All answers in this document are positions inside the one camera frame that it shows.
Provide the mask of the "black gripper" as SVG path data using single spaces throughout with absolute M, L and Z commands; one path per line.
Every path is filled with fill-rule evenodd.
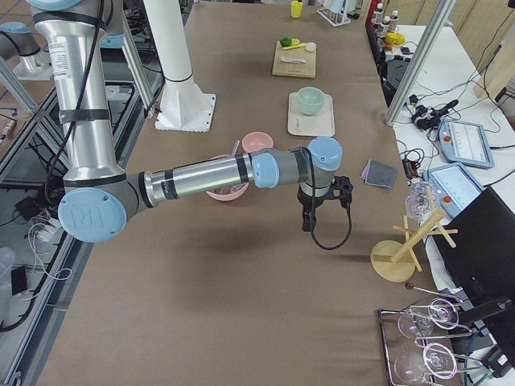
M 304 232 L 314 230 L 312 210 L 321 206 L 326 200 L 338 200 L 341 207 L 349 211 L 352 205 L 352 190 L 353 185 L 345 176 L 335 176 L 331 184 L 326 187 L 312 188 L 308 183 L 300 183 L 297 198 L 303 206 L 302 230 Z

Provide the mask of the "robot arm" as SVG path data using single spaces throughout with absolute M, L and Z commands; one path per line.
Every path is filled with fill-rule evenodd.
M 49 80 L 49 64 L 28 26 L 21 22 L 1 24 L 1 58 L 20 58 L 13 73 L 20 80 Z
M 264 149 L 160 172 L 127 174 L 113 148 L 111 116 L 101 62 L 101 41 L 119 35 L 119 1 L 33 1 L 36 30 L 47 40 L 68 154 L 58 218 L 78 240 L 99 243 L 127 221 L 165 200 L 254 183 L 273 188 L 295 183 L 303 206 L 303 230 L 315 229 L 315 211 L 327 200 L 351 207 L 352 184 L 336 175 L 343 150 L 330 137 L 288 151 Z

